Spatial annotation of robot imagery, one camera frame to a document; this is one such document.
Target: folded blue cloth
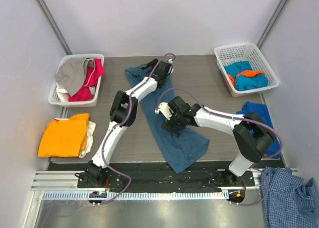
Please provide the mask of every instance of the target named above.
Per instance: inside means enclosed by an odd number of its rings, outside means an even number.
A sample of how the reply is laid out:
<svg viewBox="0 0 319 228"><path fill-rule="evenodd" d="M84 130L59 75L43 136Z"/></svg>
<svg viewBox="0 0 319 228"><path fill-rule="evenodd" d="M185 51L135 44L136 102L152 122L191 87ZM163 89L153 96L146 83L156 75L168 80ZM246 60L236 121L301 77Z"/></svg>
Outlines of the folded blue cloth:
<svg viewBox="0 0 319 228"><path fill-rule="evenodd" d="M249 61L235 62L231 65L225 66L225 70L227 74L231 75L235 79L235 88L238 91L252 90L268 85L268 79L263 74L250 78L244 75L236 77L240 72L245 70L253 70L249 64Z"/></svg>
<svg viewBox="0 0 319 228"><path fill-rule="evenodd" d="M269 193L264 211L267 228L317 228L319 198L315 181L311 178L303 186L303 179L292 175L290 168L266 167ZM266 193L267 184L261 176L261 188Z"/></svg>
<svg viewBox="0 0 319 228"><path fill-rule="evenodd" d="M273 123L271 122L270 116L269 116L269 112L268 112L268 108L267 105L262 105L262 104L255 104L255 103L251 103L251 102L247 102L245 103L242 111L238 111L237 114L248 114L249 112L255 112L259 115L259 117L264 121L264 123L266 125L268 125L271 128L274 128ZM280 144L276 138L276 141L274 142L274 144L268 149L268 151L266 152L267 155L271 155L274 154L275 152L277 152L279 150ZM281 154L278 154L276 156L274 156L274 158L280 158Z"/></svg>
<svg viewBox="0 0 319 228"><path fill-rule="evenodd" d="M125 75L131 86L134 87L142 81L150 70L151 68L145 70L142 70L141 67L128 68L125 70ZM162 123L165 121L165 117L156 114L155 108L161 94L169 88L172 88L170 76L168 76L167 82L162 88L156 89L154 92L147 95L140 103L164 159L176 173L179 173L206 153L209 140L188 127L183 131L179 131L180 137L176 137L161 128ZM169 102L174 98L174 91L170 91L163 96L162 102Z"/></svg>

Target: orange cloth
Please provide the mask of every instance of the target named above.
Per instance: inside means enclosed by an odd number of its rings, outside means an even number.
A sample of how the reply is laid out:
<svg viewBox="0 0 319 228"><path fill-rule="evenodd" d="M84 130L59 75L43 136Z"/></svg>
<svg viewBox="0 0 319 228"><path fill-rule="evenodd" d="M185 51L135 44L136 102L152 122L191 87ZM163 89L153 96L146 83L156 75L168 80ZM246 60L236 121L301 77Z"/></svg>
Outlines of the orange cloth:
<svg viewBox="0 0 319 228"><path fill-rule="evenodd" d="M39 157L78 157L86 146L89 114L77 114L69 120L52 120L44 131Z"/></svg>
<svg viewBox="0 0 319 228"><path fill-rule="evenodd" d="M265 72L263 71L254 71L254 70L244 70L243 72L240 72L236 75L236 78L240 75L244 75L246 77L255 77L257 75L260 75L260 74L265 74Z"/></svg>
<svg viewBox="0 0 319 228"><path fill-rule="evenodd" d="M235 86L235 79L230 74L228 74L228 77L230 79L230 82L233 84L233 86Z"/></svg>

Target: gray floor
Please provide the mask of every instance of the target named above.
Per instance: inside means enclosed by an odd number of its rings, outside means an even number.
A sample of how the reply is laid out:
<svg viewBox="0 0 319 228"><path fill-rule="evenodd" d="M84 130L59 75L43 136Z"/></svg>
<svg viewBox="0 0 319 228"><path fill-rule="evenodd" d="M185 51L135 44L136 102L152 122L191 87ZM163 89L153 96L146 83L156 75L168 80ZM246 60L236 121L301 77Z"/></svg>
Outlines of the gray floor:
<svg viewBox="0 0 319 228"><path fill-rule="evenodd" d="M260 199L259 190L247 190L243 203ZM42 201L35 228L265 228L263 205L237 207L226 200L114 201L88 207L68 218L87 201Z"/></svg>
<svg viewBox="0 0 319 228"><path fill-rule="evenodd" d="M86 163L91 160L100 146L109 125L109 111L118 90L131 88L124 75L124 70L144 64L154 57L119 57L105 58L106 75L102 79L98 103L92 108L70 108L68 117L89 113L90 120L96 123L91 152L83 159L52 158L57 163ZM200 101L218 111L235 113L241 110L247 101L261 103L259 94L234 98L231 96L225 81L217 67L216 57L212 55L177 56L174 61L174 73L171 74L173 85L192 91ZM187 94L176 91L189 104L194 100ZM235 139L225 133L193 127L201 135L210 139L207 153L200 160L232 160L238 153ZM134 124L127 129L119 141L111 158L112 162L153 162L164 161L162 154L149 129L142 107L139 105Z"/></svg>

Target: laundry basket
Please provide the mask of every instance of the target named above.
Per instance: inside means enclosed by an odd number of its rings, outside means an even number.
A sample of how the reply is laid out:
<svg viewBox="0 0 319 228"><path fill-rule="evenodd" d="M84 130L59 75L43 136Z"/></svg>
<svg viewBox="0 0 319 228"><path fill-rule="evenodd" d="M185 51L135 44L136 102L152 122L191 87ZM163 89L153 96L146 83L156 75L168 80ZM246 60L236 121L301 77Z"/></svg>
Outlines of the laundry basket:
<svg viewBox="0 0 319 228"><path fill-rule="evenodd" d="M99 59L101 59L101 63L102 64L104 63L104 56L101 55L101 54L67 55L67 56L64 56L62 58L62 60L60 61L58 69L65 61L67 61L68 59L71 59L71 58L79 58L79 59L99 58ZM99 77L98 84L96 86L96 91L95 91L94 98L92 100L89 100L89 101L80 101L80 102L61 102L61 100L59 99L59 97L58 97L58 95L56 93L56 81L54 79L52 87L51 87L51 91L50 91L50 94L49 94L48 101L52 105L60 105L60 106L63 106L63 107L94 107L96 105L97 101L98 101L101 78L102 78L102 76Z"/></svg>
<svg viewBox="0 0 319 228"><path fill-rule="evenodd" d="M215 48L215 55L217 57L217 65L223 74L224 80L230 90L233 97L239 97L244 95L251 95L266 90L270 90L279 85L279 80L275 75L274 71L268 64L267 60L253 43L238 43L232 45L224 45ZM248 60L252 69L255 71L264 71L265 76L268 79L268 85L266 87L238 91L231 83L224 66L228 66L234 62Z"/></svg>

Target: white wall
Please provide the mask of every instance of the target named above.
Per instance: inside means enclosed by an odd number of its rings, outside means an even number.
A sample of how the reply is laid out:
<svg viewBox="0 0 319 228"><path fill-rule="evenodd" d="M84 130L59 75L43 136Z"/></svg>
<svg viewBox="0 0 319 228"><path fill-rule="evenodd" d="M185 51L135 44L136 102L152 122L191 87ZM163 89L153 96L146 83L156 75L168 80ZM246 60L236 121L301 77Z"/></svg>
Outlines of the white wall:
<svg viewBox="0 0 319 228"><path fill-rule="evenodd" d="M73 53L213 54L257 43L279 0L45 0Z"/></svg>
<svg viewBox="0 0 319 228"><path fill-rule="evenodd" d="M266 93L285 160L319 182L319 4L290 0L262 48L281 84Z"/></svg>
<svg viewBox="0 0 319 228"><path fill-rule="evenodd" d="M0 0L0 221L15 228L25 216L46 124L59 108L48 104L64 56L34 0Z"/></svg>

